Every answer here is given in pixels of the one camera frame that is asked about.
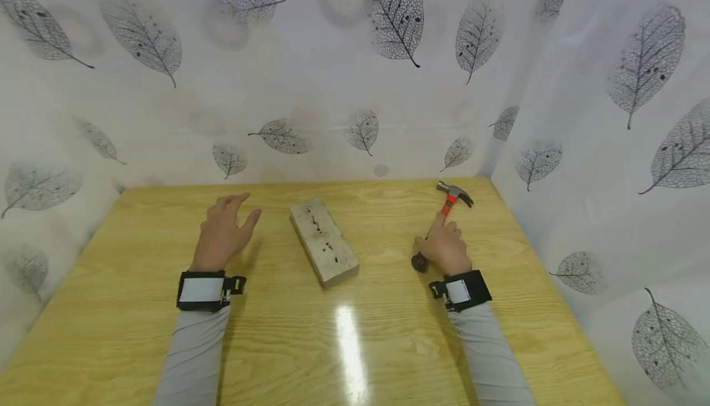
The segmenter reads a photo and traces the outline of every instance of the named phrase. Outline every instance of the backdrop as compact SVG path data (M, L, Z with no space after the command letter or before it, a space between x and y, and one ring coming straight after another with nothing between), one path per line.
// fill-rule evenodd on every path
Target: backdrop
M0 360L126 187L482 174L629 404L709 404L709 1L0 0Z

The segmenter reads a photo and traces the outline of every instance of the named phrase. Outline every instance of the hand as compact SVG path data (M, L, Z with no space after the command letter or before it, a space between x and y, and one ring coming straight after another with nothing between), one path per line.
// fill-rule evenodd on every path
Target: hand
M248 197L248 192L221 197L207 210L207 219L200 224L202 232L188 272L219 272L231 257L247 247L261 215L261 209L256 209L242 227L237 225L239 206Z
M444 274L465 274L473 269L473 265L466 254L466 243L461 239L461 229L457 228L456 221L444 225L445 219L444 214L436 214L428 237L416 237L414 242L422 255L435 262Z

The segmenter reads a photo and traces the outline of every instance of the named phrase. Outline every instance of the sleeve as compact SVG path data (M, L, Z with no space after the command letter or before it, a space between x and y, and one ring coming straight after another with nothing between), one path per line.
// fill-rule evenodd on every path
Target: sleeve
M178 313L153 406L216 405L228 318L229 306L214 313Z
M536 402L491 307L480 304L449 319L463 341L480 406L534 406Z

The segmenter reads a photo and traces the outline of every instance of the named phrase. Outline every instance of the wrist strap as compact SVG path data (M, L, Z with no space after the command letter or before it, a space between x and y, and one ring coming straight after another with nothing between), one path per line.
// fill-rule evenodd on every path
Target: wrist strap
M177 289L181 310L217 312L229 306L229 295L242 294L246 277L226 277L225 272L183 272Z
M443 298L449 311L461 312L469 307L491 301L491 293L480 270L449 277L444 281L432 281L429 290L434 298Z

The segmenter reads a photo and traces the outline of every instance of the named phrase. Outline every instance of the claw hammer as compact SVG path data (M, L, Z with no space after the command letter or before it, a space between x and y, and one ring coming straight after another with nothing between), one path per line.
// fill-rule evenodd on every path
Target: claw hammer
M436 188L447 192L446 202L444 202L444 206L441 210L441 213L444 214L444 218L449 215L449 211L451 211L451 208L457 200L462 200L469 208L473 206L471 195L467 194L461 187L449 186L447 183L439 181L436 183ZM419 252L412 257L412 267L414 267L414 270L417 272L424 274L426 270L429 269L429 260Z

